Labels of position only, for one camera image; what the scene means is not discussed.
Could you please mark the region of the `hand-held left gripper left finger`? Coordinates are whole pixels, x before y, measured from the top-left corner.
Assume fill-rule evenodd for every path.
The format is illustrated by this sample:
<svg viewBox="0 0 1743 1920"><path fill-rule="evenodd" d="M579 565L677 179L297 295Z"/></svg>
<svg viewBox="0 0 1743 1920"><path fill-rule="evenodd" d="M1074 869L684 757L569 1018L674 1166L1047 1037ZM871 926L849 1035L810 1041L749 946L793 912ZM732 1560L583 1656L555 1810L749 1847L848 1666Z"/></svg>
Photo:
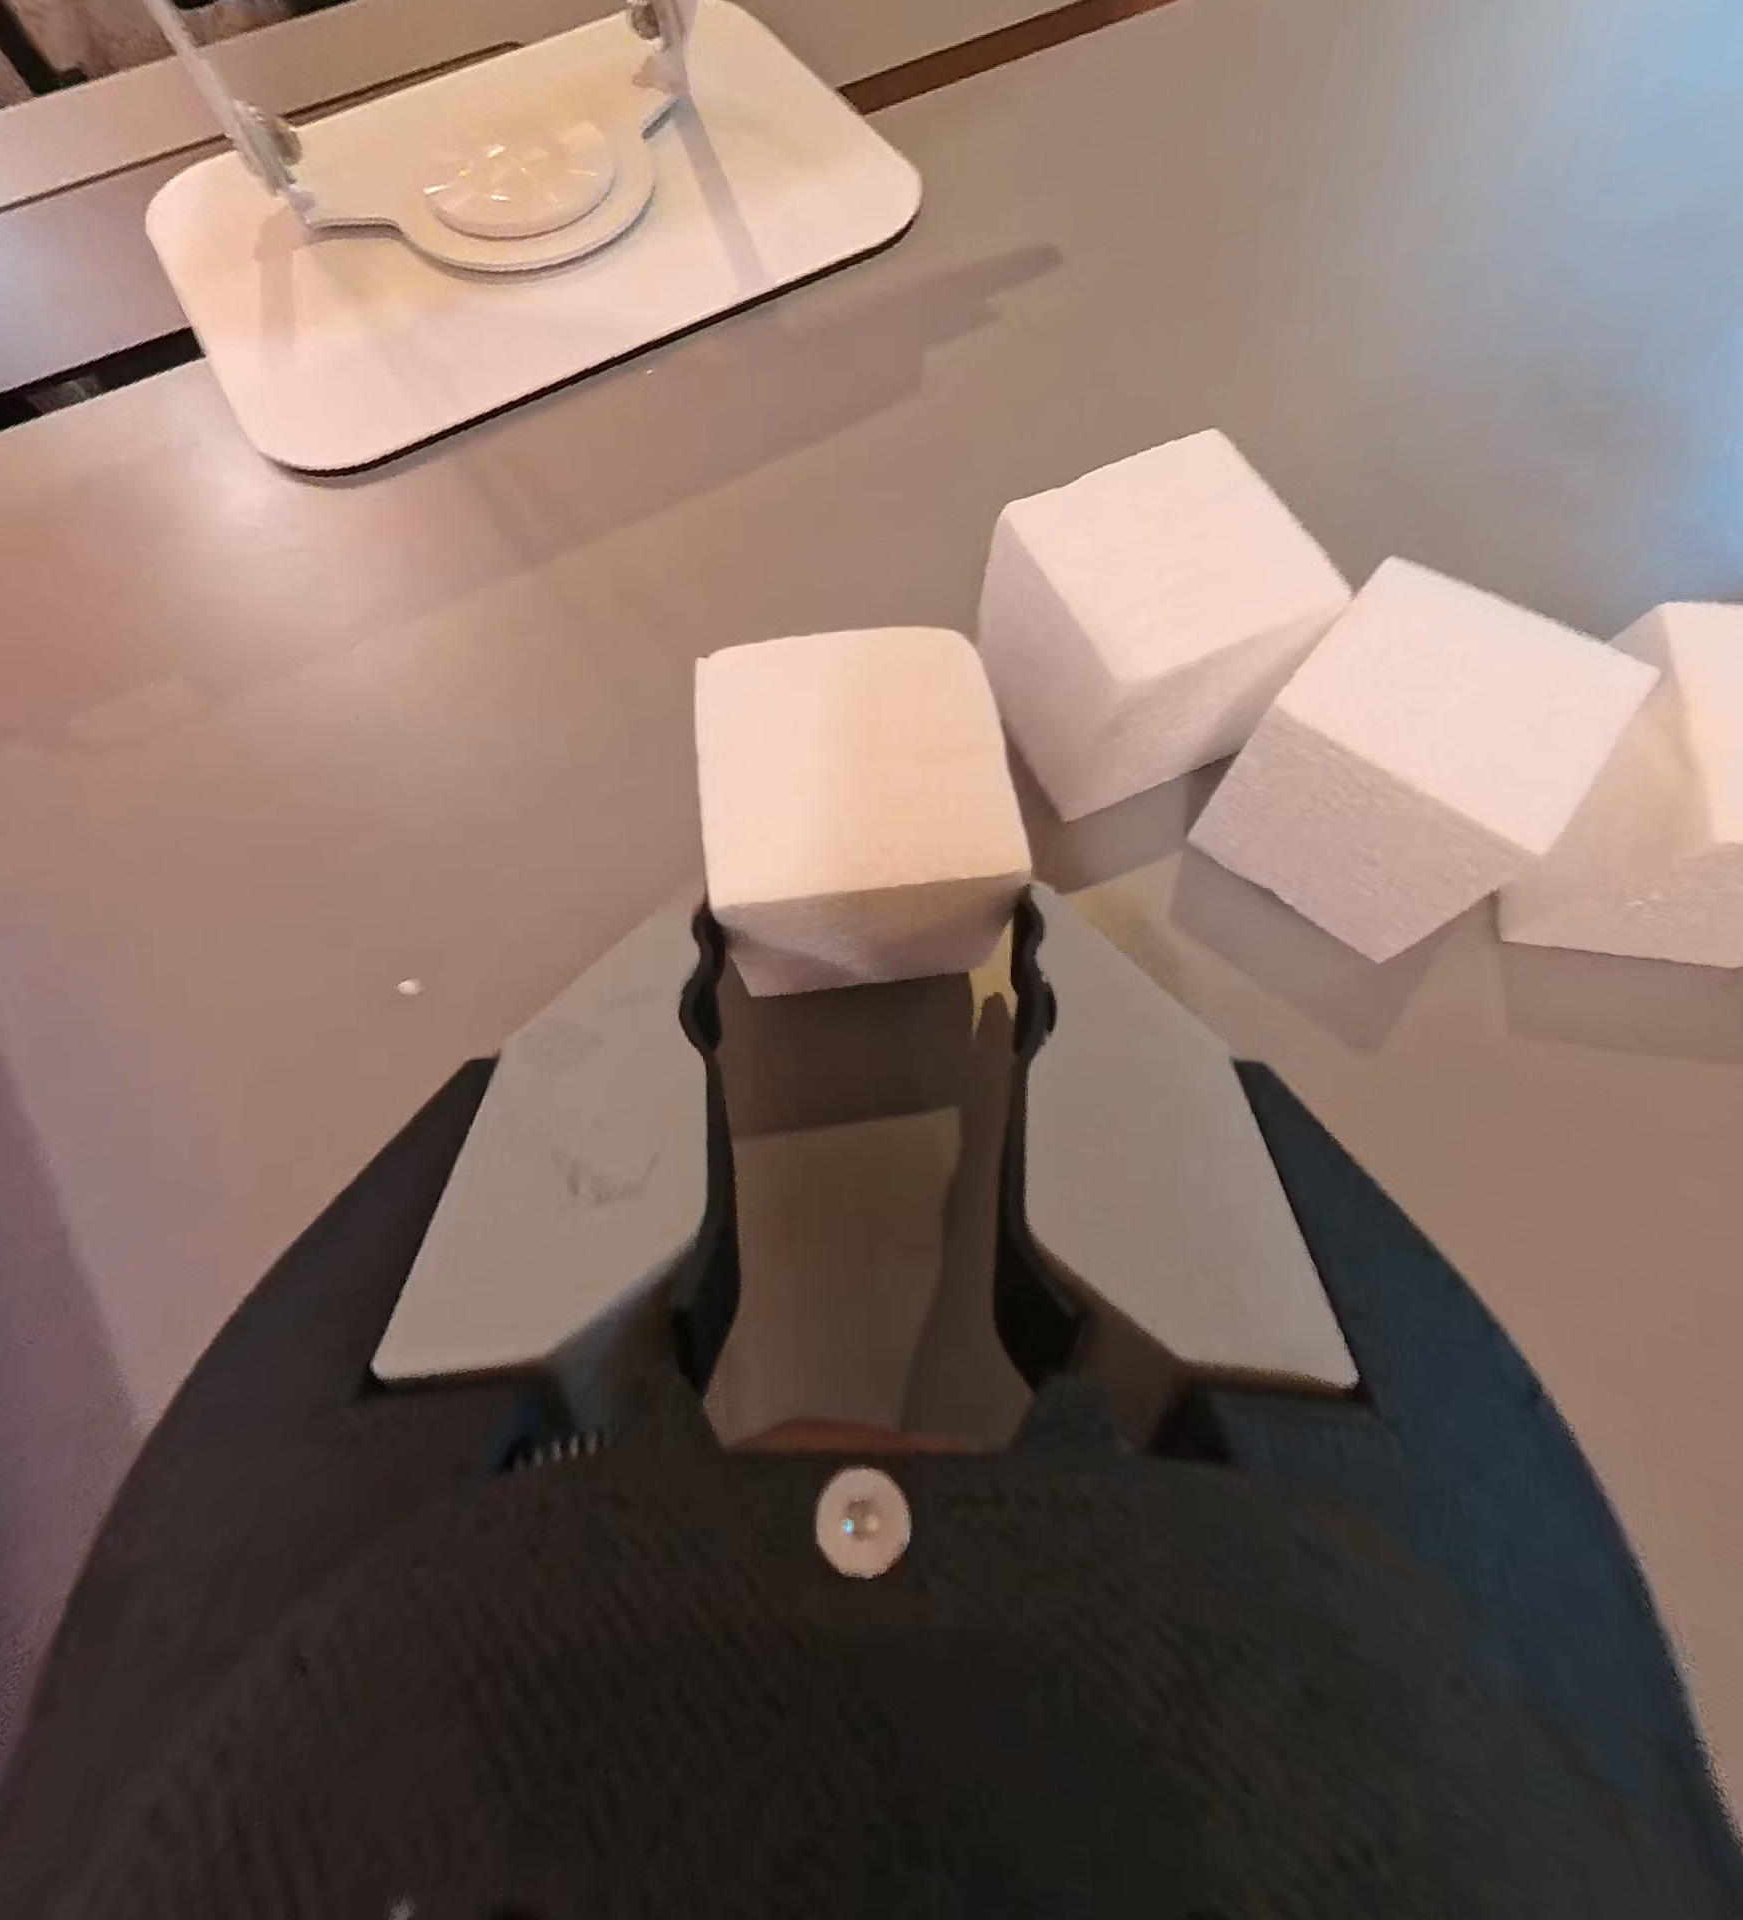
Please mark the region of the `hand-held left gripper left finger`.
<svg viewBox="0 0 1743 1920"><path fill-rule="evenodd" d="M723 935L668 903L502 1045L372 1360L383 1386L712 1381L740 1293Z"/></svg>

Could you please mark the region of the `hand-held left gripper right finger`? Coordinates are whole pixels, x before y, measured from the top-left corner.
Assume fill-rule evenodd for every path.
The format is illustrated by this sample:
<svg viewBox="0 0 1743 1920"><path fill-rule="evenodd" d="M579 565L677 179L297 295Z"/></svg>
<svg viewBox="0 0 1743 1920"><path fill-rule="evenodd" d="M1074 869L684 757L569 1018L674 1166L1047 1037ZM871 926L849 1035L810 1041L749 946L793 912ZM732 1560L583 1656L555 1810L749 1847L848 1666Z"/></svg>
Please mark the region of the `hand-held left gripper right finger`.
<svg viewBox="0 0 1743 1920"><path fill-rule="evenodd" d="M994 1328L1033 1394L1101 1389L1140 1449L1364 1380L1231 1048L1055 889L1013 914Z"/></svg>

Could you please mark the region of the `white hard foam cube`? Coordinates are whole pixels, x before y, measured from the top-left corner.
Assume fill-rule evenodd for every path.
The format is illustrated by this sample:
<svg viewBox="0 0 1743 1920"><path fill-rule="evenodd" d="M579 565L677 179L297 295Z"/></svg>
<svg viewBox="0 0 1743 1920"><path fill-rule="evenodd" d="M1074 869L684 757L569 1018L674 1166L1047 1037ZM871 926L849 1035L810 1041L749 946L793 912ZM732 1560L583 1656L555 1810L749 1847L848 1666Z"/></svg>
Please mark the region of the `white hard foam cube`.
<svg viewBox="0 0 1743 1920"><path fill-rule="evenodd" d="M1553 851L1659 669L1385 559L1195 818L1190 850L1381 964Z"/></svg>
<svg viewBox="0 0 1743 1920"><path fill-rule="evenodd" d="M944 628L695 664L702 869L754 998L981 969L1033 874L981 655Z"/></svg>
<svg viewBox="0 0 1743 1920"><path fill-rule="evenodd" d="M1659 678L1564 836L1499 893L1499 935L1739 969L1743 604L1666 602L1614 644Z"/></svg>
<svg viewBox="0 0 1743 1920"><path fill-rule="evenodd" d="M1353 600L1216 427L1008 502L979 651L1064 821L1233 754Z"/></svg>

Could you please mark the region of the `white wooden document stand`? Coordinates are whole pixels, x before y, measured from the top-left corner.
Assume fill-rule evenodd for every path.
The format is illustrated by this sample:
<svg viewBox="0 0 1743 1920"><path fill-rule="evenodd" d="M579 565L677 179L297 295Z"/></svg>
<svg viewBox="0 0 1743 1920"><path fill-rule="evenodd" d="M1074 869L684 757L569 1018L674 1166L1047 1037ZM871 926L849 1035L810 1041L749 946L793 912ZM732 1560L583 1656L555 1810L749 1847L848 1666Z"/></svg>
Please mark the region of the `white wooden document stand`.
<svg viewBox="0 0 1743 1920"><path fill-rule="evenodd" d="M299 128L147 3L233 146L145 226L254 447L375 467L858 263L923 179L734 3L620 3Z"/></svg>

